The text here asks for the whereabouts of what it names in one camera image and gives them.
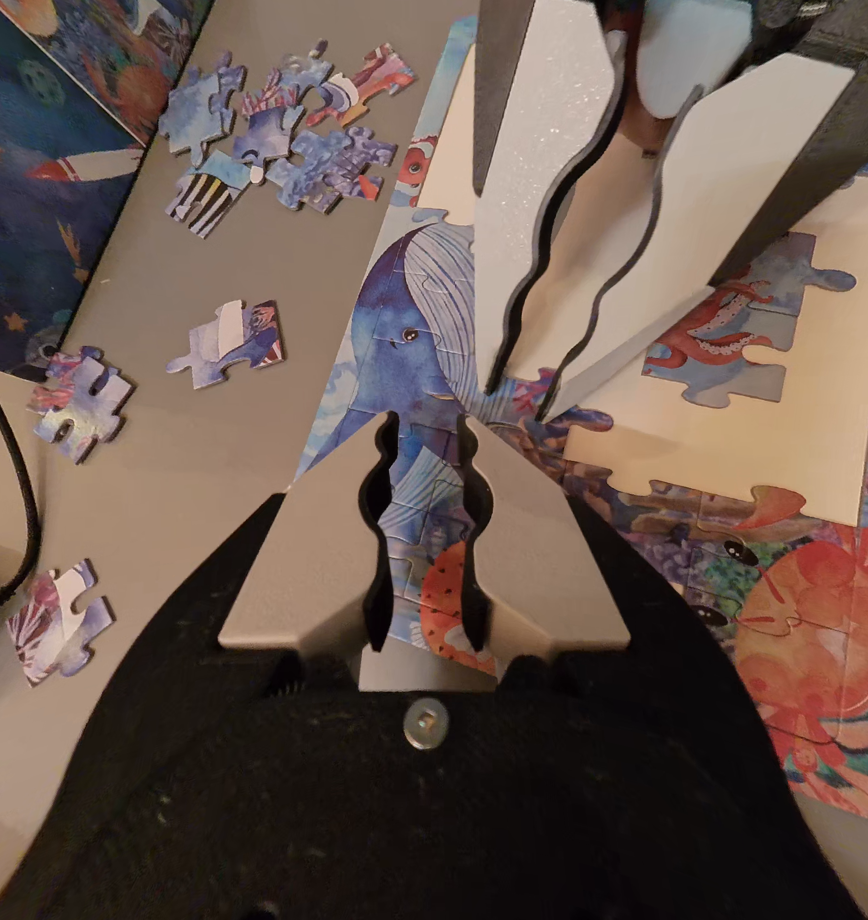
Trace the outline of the pile of loose puzzle pieces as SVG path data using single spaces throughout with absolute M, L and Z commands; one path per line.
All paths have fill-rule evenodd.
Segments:
M 272 184 L 290 211 L 329 213 L 344 200 L 375 201 L 395 144 L 360 125 L 369 101 L 396 95 L 416 73 L 390 42 L 365 55 L 352 75 L 335 71 L 320 41 L 306 54 L 284 54 L 264 85 L 244 90 L 246 67 L 230 53 L 210 71 L 193 66 L 172 90 L 159 135 L 174 155 L 190 155 L 166 209 L 176 223 L 207 238 L 246 190 Z

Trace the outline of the pink coral puzzle piece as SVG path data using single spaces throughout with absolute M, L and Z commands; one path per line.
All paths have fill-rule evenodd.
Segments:
M 74 374 L 86 359 L 101 359 L 103 353 L 83 346 L 78 354 L 58 351 L 49 360 L 46 380 L 35 385 L 27 409 L 44 417 L 50 411 L 66 408 L 75 392 Z

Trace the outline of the illustrated puzzle box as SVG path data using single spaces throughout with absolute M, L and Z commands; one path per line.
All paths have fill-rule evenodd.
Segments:
M 211 6 L 0 1 L 0 373 L 45 377 Z

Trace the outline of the ocean jigsaw puzzle board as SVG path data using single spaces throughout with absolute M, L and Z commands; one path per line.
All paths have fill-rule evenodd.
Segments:
M 629 365 L 600 403 L 533 421 L 548 385 L 514 378 L 480 392 L 474 348 L 474 229 L 427 178 L 463 128 L 476 18 L 449 33 L 391 204 L 301 457 L 298 475 L 386 409 L 400 418 L 382 517 L 393 570 L 390 636 L 496 676 L 462 625 L 463 509 L 456 419 L 469 410 L 592 506 L 702 616 L 754 691 L 791 788 L 868 819 L 868 177 L 793 231 L 813 265 L 856 286 L 808 286 L 781 400 L 727 408 Z

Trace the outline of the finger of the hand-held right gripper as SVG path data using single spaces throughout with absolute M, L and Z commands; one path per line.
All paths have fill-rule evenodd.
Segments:
M 619 118 L 623 32 L 596 2 L 481 2 L 474 70 L 474 292 L 479 384 L 494 392 L 567 191 Z
M 716 270 L 854 75 L 784 53 L 707 97 L 693 90 L 656 167 L 647 228 L 595 294 L 538 420 L 577 405 L 714 291 Z

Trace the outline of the purple fan coral puzzle piece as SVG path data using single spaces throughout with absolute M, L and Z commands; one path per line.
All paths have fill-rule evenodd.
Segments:
M 116 621 L 103 596 L 82 610 L 76 608 L 96 584 L 88 558 L 68 569 L 43 571 L 28 584 L 21 607 L 6 620 L 6 627 L 30 686 L 54 673 L 72 677 L 92 659 L 95 639 Z

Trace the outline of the white patch blue puzzle piece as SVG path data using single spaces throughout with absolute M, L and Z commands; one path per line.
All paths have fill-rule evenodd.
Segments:
M 276 301 L 256 305 L 231 301 L 221 305 L 215 316 L 189 330 L 189 351 L 167 363 L 168 374 L 189 370 L 193 387 L 202 389 L 226 382 L 228 368 L 240 362 L 258 369 L 287 359 Z

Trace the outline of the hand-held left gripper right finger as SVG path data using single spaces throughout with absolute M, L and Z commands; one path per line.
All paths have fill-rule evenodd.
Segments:
M 457 420 L 463 628 L 496 660 L 623 650 L 631 640 L 564 490 L 469 415 Z

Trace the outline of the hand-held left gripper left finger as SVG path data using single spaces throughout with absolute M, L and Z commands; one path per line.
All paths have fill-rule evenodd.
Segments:
M 222 647 L 382 650 L 394 590 L 380 520 L 393 498 L 399 421 L 377 414 L 290 487 L 221 628 Z

